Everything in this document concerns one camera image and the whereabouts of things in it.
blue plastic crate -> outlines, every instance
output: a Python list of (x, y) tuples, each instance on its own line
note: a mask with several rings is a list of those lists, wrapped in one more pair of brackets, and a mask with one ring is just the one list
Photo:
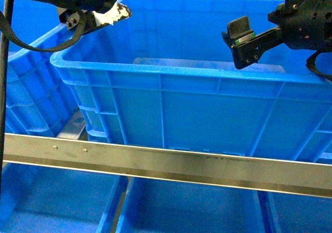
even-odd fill
[(259, 192), (270, 233), (332, 232), (332, 199)]
[(222, 39), (244, 15), (257, 33), (273, 27), (283, 0), (120, 2), (130, 19), (51, 57), (90, 140), (301, 161), (329, 148), (332, 84), (306, 69), (312, 51), (278, 46), (238, 71)]
[[(4, 0), (0, 0), (3, 11)], [(12, 17), (12, 28), (16, 35), (25, 43), (30, 44), (59, 24), (57, 8), (53, 5), (29, 0), (15, 0)], [(10, 44), (10, 54), (21, 47)]]
[(8, 164), (0, 232), (109, 233), (127, 178)]
[[(71, 33), (59, 25), (35, 42), (58, 44)], [(22, 49), (8, 59), (6, 132), (57, 136), (77, 103), (50, 64), (51, 53)]]
[(262, 233), (257, 192), (133, 178), (116, 233)]

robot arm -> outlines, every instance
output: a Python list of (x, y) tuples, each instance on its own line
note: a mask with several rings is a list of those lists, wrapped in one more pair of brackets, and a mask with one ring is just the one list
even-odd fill
[(259, 35), (250, 28), (248, 17), (228, 24), (223, 38), (237, 69), (257, 63), (265, 51), (285, 43), (290, 49), (316, 50), (307, 68), (332, 80), (315, 66), (319, 53), (332, 52), (332, 0), (285, 0), (268, 14), (268, 20), (277, 26)]
[(39, 49), (31, 47), (19, 40), (12, 31), (10, 24), (0, 13), (0, 31), (13, 43), (29, 50), (60, 51), (75, 44), (82, 35), (126, 19), (132, 15), (130, 9), (117, 4), (117, 0), (33, 0), (50, 3), (58, 7), (61, 23), (65, 23), (69, 30), (75, 31), (72, 39), (56, 47)]

metal pole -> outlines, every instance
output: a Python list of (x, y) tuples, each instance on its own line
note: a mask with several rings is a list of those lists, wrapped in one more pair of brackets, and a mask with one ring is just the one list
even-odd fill
[[(11, 24), (14, 0), (5, 0), (4, 15)], [(8, 65), (9, 40), (1, 34), (0, 42), (0, 195), (1, 195), (1, 174), (5, 147), (5, 126), (6, 126), (6, 87), (7, 87), (7, 65)]]

shelf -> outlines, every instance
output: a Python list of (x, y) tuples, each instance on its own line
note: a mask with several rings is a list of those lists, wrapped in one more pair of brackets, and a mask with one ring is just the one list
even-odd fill
[(84, 128), (77, 110), (58, 138), (6, 134), (4, 161), (332, 198), (330, 165), (88, 142)]

stainless steel rail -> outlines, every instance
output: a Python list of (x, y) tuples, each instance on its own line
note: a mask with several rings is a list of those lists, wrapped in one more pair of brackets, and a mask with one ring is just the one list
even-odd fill
[(330, 165), (77, 140), (84, 127), (76, 111), (58, 138), (6, 134), (4, 160), (332, 198)]

